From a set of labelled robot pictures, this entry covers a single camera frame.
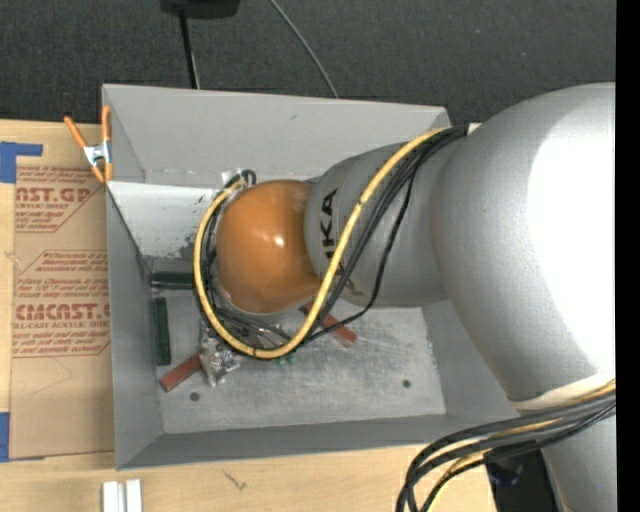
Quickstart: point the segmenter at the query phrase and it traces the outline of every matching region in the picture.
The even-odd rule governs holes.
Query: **metal clip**
[[[224,382],[228,373],[240,367],[240,363],[235,360],[230,349],[218,340],[208,337],[201,343],[200,365],[207,374],[207,380],[211,386]]]
[[[96,146],[88,146],[84,137],[78,130],[70,117],[64,118],[73,139],[84,151],[87,160],[91,164],[91,170],[100,183],[109,181],[113,174],[113,164],[111,162],[111,108],[109,105],[102,107],[102,142]],[[104,160],[104,171],[98,167],[98,161]]]

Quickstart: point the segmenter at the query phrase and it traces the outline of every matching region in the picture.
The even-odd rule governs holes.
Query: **green object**
[[[153,333],[156,340],[156,364],[168,366],[171,364],[171,340],[169,338],[167,299],[164,297],[153,299],[151,317],[153,318]]]

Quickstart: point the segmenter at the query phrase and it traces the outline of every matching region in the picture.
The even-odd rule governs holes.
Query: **black object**
[[[164,297],[153,298],[151,317],[153,318],[153,333],[156,340],[156,364],[168,366],[171,364],[171,340],[169,339],[167,299]]]
[[[166,13],[205,20],[234,16],[239,6],[240,0],[160,0],[160,8]]]

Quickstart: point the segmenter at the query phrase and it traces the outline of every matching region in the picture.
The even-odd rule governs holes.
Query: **black cable on floor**
[[[187,21],[187,15],[184,9],[178,13],[178,19],[180,20],[180,31],[182,32],[182,43],[184,45],[184,54],[187,58],[187,66],[189,67],[189,79],[191,81],[192,89],[200,89],[200,77],[198,75],[198,68],[196,67],[196,58],[193,55],[193,49],[191,48],[191,37],[189,36],[189,24]]]

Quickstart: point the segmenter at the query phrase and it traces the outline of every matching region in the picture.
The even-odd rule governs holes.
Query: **yellow cable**
[[[204,234],[206,231],[206,226],[209,223],[209,219],[215,213],[215,211],[224,203],[224,201],[229,197],[229,195],[236,190],[242,183],[236,183],[232,187],[228,189],[224,189],[211,203],[209,208],[207,209],[202,221],[200,222],[200,227],[198,228],[198,233],[196,234],[195,239],[195,248],[193,251],[193,273],[194,280],[196,285],[196,293],[198,294],[198,298],[200,299],[200,303],[204,309],[204,313],[207,316],[211,326],[216,330],[216,332],[234,349],[242,354],[246,354],[251,357],[255,357],[257,359],[276,359],[278,357],[282,357],[287,355],[288,353],[295,350],[295,348],[304,340],[305,336],[308,334],[309,330],[313,326],[318,314],[320,313],[320,309],[324,305],[324,301],[329,293],[329,289],[331,288],[331,284],[333,282],[333,278],[338,271],[338,266],[340,265],[340,260],[342,259],[342,255],[344,254],[345,249],[347,248],[347,243],[351,238],[351,233],[355,228],[358,219],[362,213],[362,209],[364,205],[369,201],[375,190],[380,186],[382,180],[394,169],[394,167],[400,162],[404,157],[406,157],[411,151],[417,148],[420,144],[430,139],[437,133],[444,130],[444,128],[439,128],[436,130],[430,130],[424,135],[416,137],[412,141],[408,142],[404,146],[402,146],[393,156],[387,160],[387,162],[380,168],[380,170],[376,173],[376,175],[369,182],[364,192],[360,195],[360,199],[353,207],[351,211],[351,215],[347,220],[347,223],[344,226],[342,234],[340,235],[340,240],[336,245],[336,250],[329,262],[329,267],[327,268],[327,272],[322,280],[322,284],[320,285],[320,289],[318,290],[318,294],[316,296],[315,301],[313,302],[313,306],[307,315],[305,322],[302,324],[298,332],[289,339],[283,345],[274,348],[274,349],[261,349],[252,347],[251,345],[247,345],[242,340],[235,338],[227,329],[222,325],[215,312],[211,308],[209,304],[209,300],[207,298],[207,294],[204,288],[204,283],[202,282],[202,269],[200,266],[200,256],[202,253],[202,241],[204,239]]]

